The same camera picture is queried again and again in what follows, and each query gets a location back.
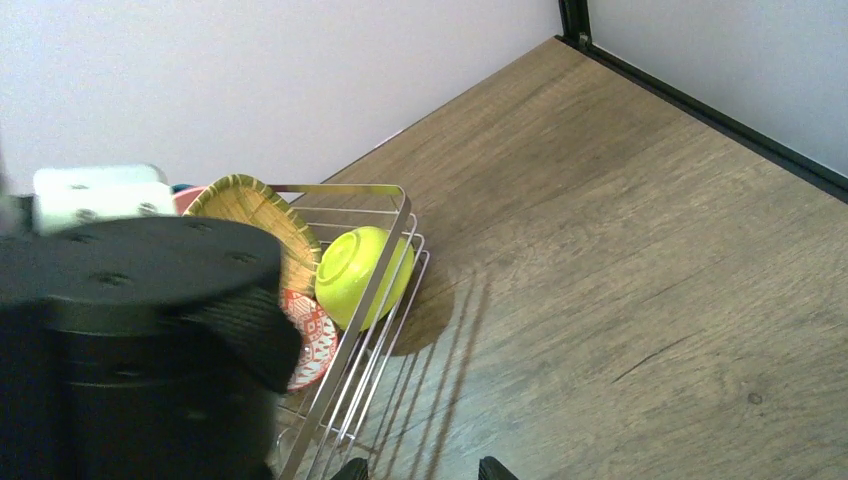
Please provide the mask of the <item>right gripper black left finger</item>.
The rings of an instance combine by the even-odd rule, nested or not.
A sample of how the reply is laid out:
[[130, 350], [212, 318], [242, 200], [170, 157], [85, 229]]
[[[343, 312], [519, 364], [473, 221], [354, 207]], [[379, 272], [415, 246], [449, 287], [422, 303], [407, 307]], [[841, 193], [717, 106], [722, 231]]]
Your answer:
[[365, 458], [353, 458], [343, 465], [331, 480], [368, 480], [369, 465]]

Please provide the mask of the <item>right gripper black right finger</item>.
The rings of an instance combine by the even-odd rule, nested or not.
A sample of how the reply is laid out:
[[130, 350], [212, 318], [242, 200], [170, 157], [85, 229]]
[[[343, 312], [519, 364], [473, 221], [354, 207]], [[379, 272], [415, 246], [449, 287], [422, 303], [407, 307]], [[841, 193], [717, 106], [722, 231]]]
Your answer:
[[493, 456], [486, 456], [478, 463], [478, 480], [518, 480], [518, 477]]

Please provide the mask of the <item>yellow-green bowl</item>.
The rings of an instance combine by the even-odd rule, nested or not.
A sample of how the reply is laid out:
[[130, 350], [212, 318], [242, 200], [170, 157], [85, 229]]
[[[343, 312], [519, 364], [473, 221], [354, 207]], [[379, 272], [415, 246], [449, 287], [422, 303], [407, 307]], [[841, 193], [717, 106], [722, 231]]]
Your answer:
[[[385, 229], [359, 227], [340, 235], [324, 252], [317, 269], [315, 295], [340, 329], [349, 328], [388, 237]], [[400, 301], [411, 279], [414, 258], [414, 247], [407, 243], [406, 237], [400, 237], [360, 327], [362, 331], [386, 316]]]

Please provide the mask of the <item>red patterned bowl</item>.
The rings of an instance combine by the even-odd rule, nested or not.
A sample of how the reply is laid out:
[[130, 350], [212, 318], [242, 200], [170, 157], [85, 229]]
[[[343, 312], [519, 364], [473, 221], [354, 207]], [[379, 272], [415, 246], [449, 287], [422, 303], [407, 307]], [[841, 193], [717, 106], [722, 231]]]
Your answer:
[[302, 337], [303, 347], [288, 391], [302, 390], [320, 381], [335, 359], [338, 334], [334, 322], [311, 297], [282, 290], [282, 309]]

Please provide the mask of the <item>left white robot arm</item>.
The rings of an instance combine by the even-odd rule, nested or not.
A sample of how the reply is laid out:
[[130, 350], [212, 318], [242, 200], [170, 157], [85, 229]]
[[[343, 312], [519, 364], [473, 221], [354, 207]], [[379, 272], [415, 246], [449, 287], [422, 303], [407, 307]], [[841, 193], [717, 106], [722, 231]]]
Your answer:
[[1, 242], [5, 479], [268, 479], [302, 339], [283, 247], [211, 218]]

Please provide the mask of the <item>pink plate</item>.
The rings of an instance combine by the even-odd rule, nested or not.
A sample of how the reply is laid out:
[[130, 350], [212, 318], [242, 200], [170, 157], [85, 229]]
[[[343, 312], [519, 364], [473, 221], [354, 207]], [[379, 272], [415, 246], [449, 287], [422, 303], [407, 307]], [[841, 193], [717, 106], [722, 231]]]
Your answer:
[[177, 215], [183, 215], [192, 202], [206, 190], [206, 186], [179, 185], [172, 198]]

